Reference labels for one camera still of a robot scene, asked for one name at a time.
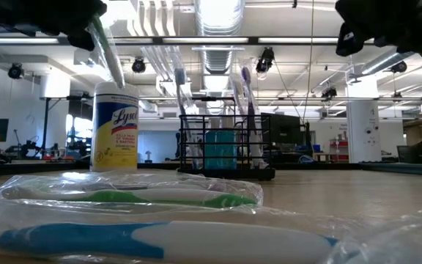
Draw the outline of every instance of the spotlight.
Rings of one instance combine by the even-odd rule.
[[[408,65],[405,62],[399,62],[395,64],[394,66],[392,66],[387,71],[392,72],[392,73],[404,73],[407,71],[407,69],[408,69]]]
[[[334,98],[337,95],[335,87],[329,87],[322,92],[322,98]]]
[[[22,79],[23,75],[24,75],[24,71],[22,69],[22,64],[21,63],[12,63],[12,67],[7,72],[7,75],[11,79],[15,79],[15,80]]]
[[[275,53],[273,52],[273,48],[265,47],[262,56],[256,64],[257,73],[266,73],[271,68],[271,66],[273,66],[272,61],[274,59]]]
[[[144,64],[144,58],[136,57],[133,66],[131,67],[134,73],[143,73],[146,70],[146,65]]]
[[[393,98],[403,98],[403,96],[401,96],[401,92],[397,92],[395,91],[394,94],[392,95]],[[393,100],[394,103],[398,103],[401,102],[401,100]]]

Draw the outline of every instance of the white column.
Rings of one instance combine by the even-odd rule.
[[[347,97],[377,98],[375,76],[348,79]],[[379,132],[379,108],[377,101],[350,101],[347,104],[349,162],[372,162],[382,160]]]
[[[69,102],[66,100],[57,102],[58,99],[56,98],[64,98],[70,95],[70,77],[65,73],[53,72],[47,76],[42,76],[40,85],[41,97],[53,98],[50,101],[50,106],[53,107],[48,112],[47,141],[45,146],[49,148],[58,143],[59,147],[64,147],[66,143],[66,116]]]

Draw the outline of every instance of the wooden table surface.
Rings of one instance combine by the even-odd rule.
[[[10,177],[0,177],[0,184]],[[367,219],[375,224],[422,209],[420,175],[360,170],[277,171],[273,181],[259,183],[264,190],[265,206],[315,216]],[[0,263],[47,261],[0,257]]]

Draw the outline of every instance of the disinfecting wipes canister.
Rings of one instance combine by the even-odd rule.
[[[136,169],[138,96],[136,89],[118,89],[114,82],[95,87],[91,171]]]

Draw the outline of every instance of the computer monitor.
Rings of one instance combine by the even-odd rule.
[[[282,114],[266,114],[271,116],[268,121],[262,120],[262,128],[270,129],[269,133],[263,133],[263,142],[274,142],[280,144],[305,144],[303,135],[300,132],[300,118]]]

